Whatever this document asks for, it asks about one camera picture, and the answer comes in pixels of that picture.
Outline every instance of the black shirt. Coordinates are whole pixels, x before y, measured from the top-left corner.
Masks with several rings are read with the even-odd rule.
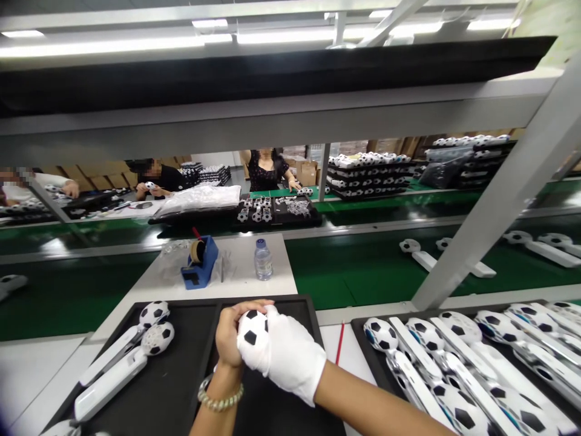
[[[260,152],[251,150],[250,162],[248,162],[248,175],[250,176],[250,192],[270,191],[278,189],[277,173],[275,170],[266,171],[260,168],[258,160]],[[289,164],[283,161],[283,174],[289,169]]]
[[[177,169],[162,164],[162,172],[159,177],[140,175],[137,183],[154,182],[160,188],[169,192],[183,191],[191,188],[188,180]]]

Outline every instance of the worker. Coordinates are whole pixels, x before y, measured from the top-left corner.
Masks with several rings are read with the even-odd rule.
[[[240,396],[244,362],[282,390],[297,395],[311,407],[327,409],[362,435],[453,435],[410,403],[328,361],[324,349],[307,330],[294,318],[279,314],[273,304],[271,300],[238,303],[220,313],[215,338],[218,364],[202,393],[205,397],[189,436],[232,435],[237,400],[244,401]],[[253,353],[243,341],[238,348],[237,322],[249,310],[257,310],[268,318],[270,346],[263,351],[267,355]],[[222,410],[215,411],[215,401],[219,405],[220,400],[225,401]],[[264,419],[255,418],[257,426]]]
[[[132,173],[137,174],[137,201],[145,200],[147,194],[153,195],[156,199],[163,199],[174,192],[191,188],[182,173],[162,164],[159,159],[126,160],[125,163]],[[145,186],[146,182],[153,182],[156,187],[150,191]]]
[[[282,177],[289,182],[291,192],[293,189],[301,189],[289,164],[274,148],[243,150],[240,152],[240,159],[248,167],[250,192],[277,190]]]
[[[35,173],[30,170],[29,174],[39,183],[41,187],[53,185],[72,198],[79,197],[79,184],[74,180],[67,179],[54,174]],[[36,198],[34,194],[24,185],[21,178],[13,168],[0,168],[0,182],[2,190],[6,196],[6,205],[13,206]]]

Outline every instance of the black dress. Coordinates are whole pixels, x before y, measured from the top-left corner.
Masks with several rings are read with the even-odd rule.
[[[250,162],[248,162],[248,175],[250,175],[250,192],[270,191],[278,189],[277,175],[275,170],[266,171],[260,168],[258,160],[260,152],[251,150]],[[289,164],[283,161],[283,174],[289,169]]]

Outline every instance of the metal pole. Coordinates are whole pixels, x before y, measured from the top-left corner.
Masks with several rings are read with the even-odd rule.
[[[361,40],[357,47],[374,47],[385,39],[395,27],[415,14],[427,0],[401,0],[396,8],[375,26],[373,32]]]
[[[47,209],[62,223],[69,224],[71,223],[71,219],[65,214],[59,205],[53,201],[53,199],[48,195],[48,192],[44,189],[44,187],[40,186],[40,184],[36,181],[34,176],[28,169],[24,167],[19,167],[16,169],[16,174],[20,177],[20,180],[24,183],[24,185],[38,198],[42,204],[44,204]]]
[[[321,180],[319,180],[319,201],[325,201],[325,186],[327,185],[327,170],[329,169],[329,154],[331,152],[331,144],[326,143],[323,147],[323,161],[321,162]]]
[[[335,14],[335,37],[333,45],[343,43],[343,32],[345,32],[345,22],[347,21],[347,12],[337,12]]]
[[[452,294],[575,150],[580,137],[578,54],[412,299],[420,311],[439,307]]]

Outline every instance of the woman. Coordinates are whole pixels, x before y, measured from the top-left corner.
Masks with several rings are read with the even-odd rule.
[[[240,158],[248,166],[250,192],[277,190],[282,177],[288,180],[291,192],[293,189],[301,189],[289,164],[274,148],[244,150],[240,152]]]
[[[279,388],[297,395],[311,407],[327,409],[362,435],[453,435],[410,403],[328,361],[325,351],[306,329],[294,318],[279,314],[273,304],[271,300],[256,300],[222,310],[216,329],[218,365],[189,436],[232,435],[237,404],[245,400],[241,389],[243,358],[250,368],[258,369]],[[253,356],[243,341],[238,350],[237,323],[249,310],[268,318],[271,345],[264,352],[268,355]],[[261,417],[255,418],[260,425]]]

